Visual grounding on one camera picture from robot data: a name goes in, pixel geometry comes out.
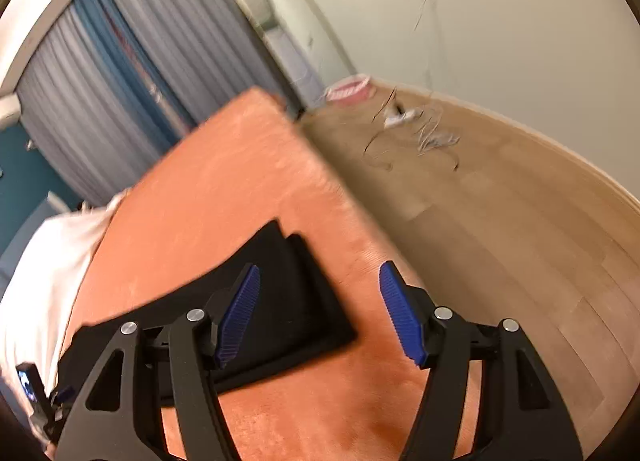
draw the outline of gray curtain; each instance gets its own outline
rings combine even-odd
[[[258,85],[300,108],[284,75],[234,0],[115,0],[125,20],[196,121]]]
[[[132,118],[76,10],[66,9],[24,71],[21,122],[81,197],[101,205],[166,152]]]

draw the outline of white blanket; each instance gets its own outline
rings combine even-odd
[[[0,301],[0,392],[20,417],[33,411],[15,366],[38,366],[47,394],[58,376],[66,327],[82,279],[126,193],[105,208],[47,219],[24,250]],[[34,433],[41,439],[40,431]]]

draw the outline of wall-mounted object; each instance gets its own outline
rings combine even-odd
[[[0,98],[0,131],[15,125],[20,119],[22,107],[17,94]]]

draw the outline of folded black garment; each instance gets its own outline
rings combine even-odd
[[[58,388],[78,394],[113,334],[128,321],[143,329],[204,307],[217,289],[230,289],[246,263],[260,268],[260,295],[238,356],[209,379],[219,393],[280,374],[353,341],[356,333],[305,240],[284,238],[276,220],[261,228],[223,264],[176,291],[129,313],[84,326],[58,362]],[[168,362],[159,364],[163,405],[173,403]]]

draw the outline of orange bedspread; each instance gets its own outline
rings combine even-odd
[[[125,313],[209,271],[272,218],[286,234],[304,235],[359,338],[220,398],[242,459],[397,460],[426,374],[402,354],[378,268],[392,259],[408,281],[418,281],[260,90],[214,115],[133,188],[82,283],[66,344],[82,324]],[[470,393],[478,393],[474,383]],[[163,417],[170,451],[184,457],[175,411]],[[463,428],[463,449],[471,430]]]

